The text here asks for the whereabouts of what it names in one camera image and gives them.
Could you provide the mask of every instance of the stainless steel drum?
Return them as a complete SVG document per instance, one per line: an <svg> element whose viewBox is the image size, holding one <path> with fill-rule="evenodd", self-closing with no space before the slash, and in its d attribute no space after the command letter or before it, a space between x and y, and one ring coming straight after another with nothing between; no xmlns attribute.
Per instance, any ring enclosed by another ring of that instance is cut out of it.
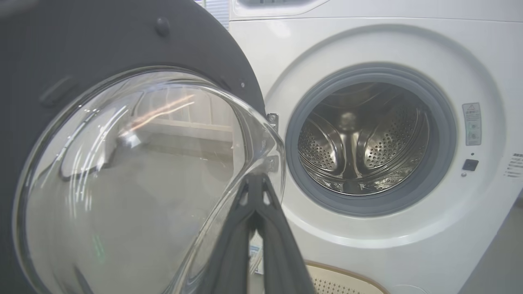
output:
<svg viewBox="0 0 523 294"><path fill-rule="evenodd" d="M323 100L303 125L300 160L320 185L365 196L404 181L422 161L429 113L411 92L385 83L346 87Z"/></svg>

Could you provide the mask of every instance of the washing machine drum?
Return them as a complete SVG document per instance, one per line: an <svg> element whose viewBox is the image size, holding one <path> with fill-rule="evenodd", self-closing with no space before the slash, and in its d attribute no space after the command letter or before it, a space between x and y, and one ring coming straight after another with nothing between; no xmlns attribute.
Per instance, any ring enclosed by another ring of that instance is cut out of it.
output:
<svg viewBox="0 0 523 294"><path fill-rule="evenodd" d="M307 117L298 143L301 163L316 182L337 193L386 191L422 161L430 144L427 115L423 103L398 86L348 86Z"/></svg>
<svg viewBox="0 0 523 294"><path fill-rule="evenodd" d="M194 291L243 175L281 197L238 45L192 0L0 1L0 18L3 288Z"/></svg>

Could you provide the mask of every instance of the white washing machine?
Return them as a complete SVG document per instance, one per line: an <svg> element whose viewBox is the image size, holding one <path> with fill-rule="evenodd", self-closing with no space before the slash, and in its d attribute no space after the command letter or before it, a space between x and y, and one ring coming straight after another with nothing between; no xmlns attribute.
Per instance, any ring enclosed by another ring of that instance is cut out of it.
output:
<svg viewBox="0 0 523 294"><path fill-rule="evenodd" d="M457 293L523 187L523 3L231 1L305 259Z"/></svg>

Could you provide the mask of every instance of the open washing machine door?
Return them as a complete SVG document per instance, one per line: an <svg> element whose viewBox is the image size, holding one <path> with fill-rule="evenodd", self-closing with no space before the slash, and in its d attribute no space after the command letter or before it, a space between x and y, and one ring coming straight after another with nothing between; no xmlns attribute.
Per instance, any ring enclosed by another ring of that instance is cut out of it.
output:
<svg viewBox="0 0 523 294"><path fill-rule="evenodd" d="M281 201L249 62L191 0L33 4L0 15L4 288L194 291L244 175Z"/></svg>

